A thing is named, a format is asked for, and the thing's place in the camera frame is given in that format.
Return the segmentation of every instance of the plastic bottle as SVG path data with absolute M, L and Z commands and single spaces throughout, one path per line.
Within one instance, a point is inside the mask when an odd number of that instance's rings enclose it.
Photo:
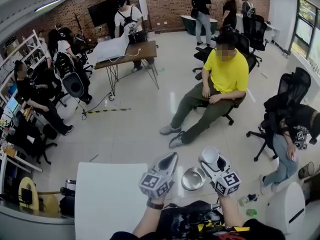
M 244 207 L 246 206 L 249 202 L 251 201 L 257 201 L 258 200 L 258 196 L 256 194 L 249 194 L 248 196 L 244 196 L 242 198 L 239 199 L 239 205 Z
M 255 209 L 248 209 L 246 210 L 246 215 L 249 217 L 257 216 L 258 212 Z

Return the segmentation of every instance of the watch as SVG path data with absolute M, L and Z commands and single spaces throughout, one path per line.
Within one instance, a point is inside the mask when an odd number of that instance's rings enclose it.
M 149 198 L 148 201 L 146 202 L 146 206 L 155 209 L 155 210 L 162 210 L 164 208 L 164 204 L 155 204 L 152 202 L 152 199 Z

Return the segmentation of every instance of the man in yellow shirt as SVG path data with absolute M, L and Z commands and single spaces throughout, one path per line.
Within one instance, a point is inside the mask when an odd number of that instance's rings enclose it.
M 225 115 L 234 104 L 233 99 L 246 94 L 249 66 L 246 58 L 236 49 L 232 33 L 222 33 L 202 69 L 202 81 L 181 100 L 170 125 L 160 129 L 160 134 L 179 133 L 169 147 L 171 149 L 191 143 L 212 122 Z M 201 119 L 187 131 L 181 131 L 186 116 L 203 101 L 209 101 Z

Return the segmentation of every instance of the yellow and black tape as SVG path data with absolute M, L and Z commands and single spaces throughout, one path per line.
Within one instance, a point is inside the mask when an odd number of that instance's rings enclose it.
M 127 110 L 131 110 L 131 108 L 94 110 L 94 111 L 88 111 L 87 114 L 96 114 L 96 113 L 103 113 L 103 112 L 109 112 L 109 111 L 127 111 Z

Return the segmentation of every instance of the olive green pants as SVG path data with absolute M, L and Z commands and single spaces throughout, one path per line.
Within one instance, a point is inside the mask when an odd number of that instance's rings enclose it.
M 220 94 L 220 92 L 214 88 L 211 79 L 209 79 L 208 82 L 211 96 Z M 207 98 L 202 96 L 203 87 L 204 84 L 202 82 L 198 83 L 183 97 L 171 122 L 171 126 L 173 128 L 180 127 L 192 109 L 198 107 L 203 101 L 209 101 Z M 234 102 L 231 99 L 222 99 L 215 104 L 209 104 L 201 119 L 189 130 L 183 133 L 181 137 L 182 143 L 191 143 L 204 130 L 206 130 L 212 122 L 225 115 L 233 104 Z

